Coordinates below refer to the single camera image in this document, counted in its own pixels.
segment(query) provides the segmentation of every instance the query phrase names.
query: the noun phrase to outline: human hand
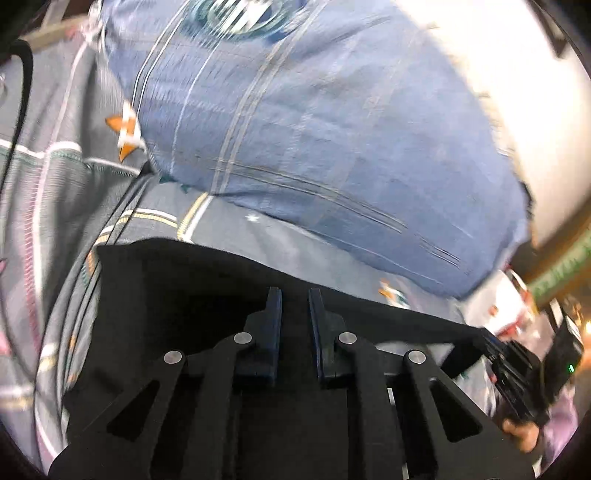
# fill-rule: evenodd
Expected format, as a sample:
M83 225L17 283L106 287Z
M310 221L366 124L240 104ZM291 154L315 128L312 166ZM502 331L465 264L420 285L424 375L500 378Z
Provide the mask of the human hand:
M510 419L503 420L503 432L515 437L517 448L524 453L530 453L538 443L540 428L532 421L516 425Z

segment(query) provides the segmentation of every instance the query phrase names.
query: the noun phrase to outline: purple sleeve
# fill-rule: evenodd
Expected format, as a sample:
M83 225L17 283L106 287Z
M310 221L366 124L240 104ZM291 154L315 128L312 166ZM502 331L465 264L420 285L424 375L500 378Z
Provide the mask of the purple sleeve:
M574 409L573 396L563 389L558 400L549 410L550 420L544 425L544 468L554 462L562 449L569 442L577 429L577 412Z

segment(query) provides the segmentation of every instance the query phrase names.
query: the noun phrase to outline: white wall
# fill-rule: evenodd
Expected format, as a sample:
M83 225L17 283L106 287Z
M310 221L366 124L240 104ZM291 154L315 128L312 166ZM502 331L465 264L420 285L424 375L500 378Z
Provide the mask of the white wall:
M591 80L575 52L555 57L524 0L394 2L490 94L536 199L543 244L591 193Z

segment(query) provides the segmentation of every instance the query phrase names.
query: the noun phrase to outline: pillow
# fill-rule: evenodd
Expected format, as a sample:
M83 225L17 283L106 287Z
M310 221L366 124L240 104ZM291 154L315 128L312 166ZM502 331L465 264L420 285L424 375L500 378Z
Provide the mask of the pillow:
M102 18L165 178L442 296L527 239L478 100L389 0L106 0Z

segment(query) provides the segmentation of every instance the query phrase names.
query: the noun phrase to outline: gray bedsheet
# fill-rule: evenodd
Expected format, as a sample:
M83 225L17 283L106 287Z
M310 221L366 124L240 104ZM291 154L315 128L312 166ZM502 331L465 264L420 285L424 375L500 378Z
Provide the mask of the gray bedsheet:
M21 66L1 67L0 158L18 111ZM414 310L461 322L456 303L378 271L306 231L207 193L147 174L136 150L121 165L105 118L123 94L105 63L77 36L35 55L19 147L0 199L0 420L47 471L67 445L63 393L82 368L100 294L96 245L176 238L251 258L349 294L384 301L380 279Z

